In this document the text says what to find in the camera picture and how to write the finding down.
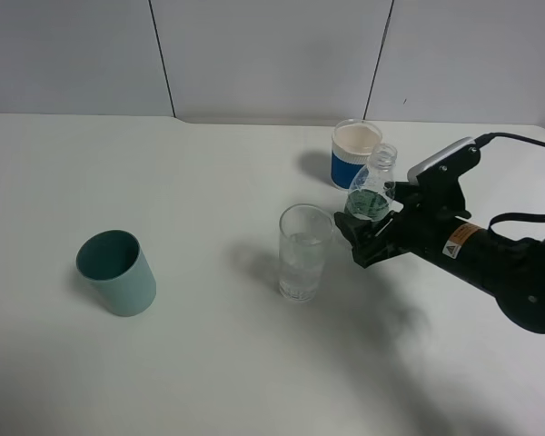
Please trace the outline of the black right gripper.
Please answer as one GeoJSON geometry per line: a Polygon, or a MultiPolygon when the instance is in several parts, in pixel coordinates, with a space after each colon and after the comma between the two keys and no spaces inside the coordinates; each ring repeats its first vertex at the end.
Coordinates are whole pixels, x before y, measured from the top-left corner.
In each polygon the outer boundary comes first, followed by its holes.
{"type": "Polygon", "coordinates": [[[413,253],[424,260],[443,256],[447,241],[459,228],[467,228],[469,219],[452,217],[438,219],[422,205],[421,188],[409,182],[386,182],[383,186],[386,210],[378,222],[363,220],[347,213],[336,212],[333,217],[341,235],[352,248],[352,258],[362,268],[413,253]],[[402,209],[390,212],[399,203],[402,209]]]}

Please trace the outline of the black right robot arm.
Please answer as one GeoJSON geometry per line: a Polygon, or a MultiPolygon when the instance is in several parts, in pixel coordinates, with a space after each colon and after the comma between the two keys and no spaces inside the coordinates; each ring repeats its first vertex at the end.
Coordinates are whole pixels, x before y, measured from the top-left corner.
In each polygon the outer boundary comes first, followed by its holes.
{"type": "Polygon", "coordinates": [[[545,239],[513,241],[469,223],[466,211],[434,208],[420,188],[400,183],[402,208],[377,223],[337,212],[334,220],[362,268],[413,253],[493,297],[521,328],[545,334],[545,239]]]}

